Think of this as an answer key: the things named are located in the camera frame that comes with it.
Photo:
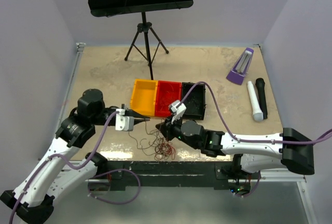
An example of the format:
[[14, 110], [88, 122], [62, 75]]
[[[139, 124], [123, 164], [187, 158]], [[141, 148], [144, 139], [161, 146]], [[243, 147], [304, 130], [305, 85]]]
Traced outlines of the yellow plastic bin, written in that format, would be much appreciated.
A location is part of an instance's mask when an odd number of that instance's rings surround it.
[[157, 80], [136, 79], [130, 100], [131, 109], [141, 115], [153, 117], [157, 89]]

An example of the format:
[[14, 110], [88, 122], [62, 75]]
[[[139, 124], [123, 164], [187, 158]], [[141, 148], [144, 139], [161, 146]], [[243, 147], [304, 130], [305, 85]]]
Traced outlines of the red plastic bin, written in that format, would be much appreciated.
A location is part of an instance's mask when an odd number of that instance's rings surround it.
[[169, 105], [181, 99], [182, 83], [174, 81], [158, 81], [155, 117], [166, 118], [171, 115]]

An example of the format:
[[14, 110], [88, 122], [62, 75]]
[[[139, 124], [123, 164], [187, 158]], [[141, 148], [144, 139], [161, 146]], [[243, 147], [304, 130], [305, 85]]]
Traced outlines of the black plastic bin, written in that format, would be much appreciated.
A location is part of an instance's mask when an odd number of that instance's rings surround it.
[[183, 119], [204, 120], [206, 109], [205, 93], [206, 88], [204, 84], [197, 85], [191, 91], [184, 101], [186, 111], [183, 115]]

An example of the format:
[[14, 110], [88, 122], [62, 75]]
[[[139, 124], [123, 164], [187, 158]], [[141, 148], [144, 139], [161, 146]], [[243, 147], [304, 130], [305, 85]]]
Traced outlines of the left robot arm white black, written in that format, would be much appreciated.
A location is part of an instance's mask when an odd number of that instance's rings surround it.
[[[12, 210], [9, 222], [18, 216], [26, 223], [44, 223], [66, 194], [87, 179], [107, 174], [107, 160], [97, 149], [108, 126], [130, 132], [136, 124], [148, 120], [125, 105], [106, 107], [99, 89], [86, 90], [29, 176], [14, 190], [2, 193], [1, 201]], [[97, 125], [103, 130], [94, 149], [78, 165], [70, 163], [96, 133]]]

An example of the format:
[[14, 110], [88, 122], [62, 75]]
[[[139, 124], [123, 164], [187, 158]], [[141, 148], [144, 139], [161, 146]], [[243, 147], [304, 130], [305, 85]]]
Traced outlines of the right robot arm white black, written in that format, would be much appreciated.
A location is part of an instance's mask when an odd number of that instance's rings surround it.
[[269, 135], [236, 135], [205, 129], [196, 121], [167, 118], [156, 125], [163, 137], [178, 139], [208, 157], [233, 156], [231, 173], [242, 179], [262, 170], [287, 168], [300, 175], [314, 174], [313, 145], [293, 128]]

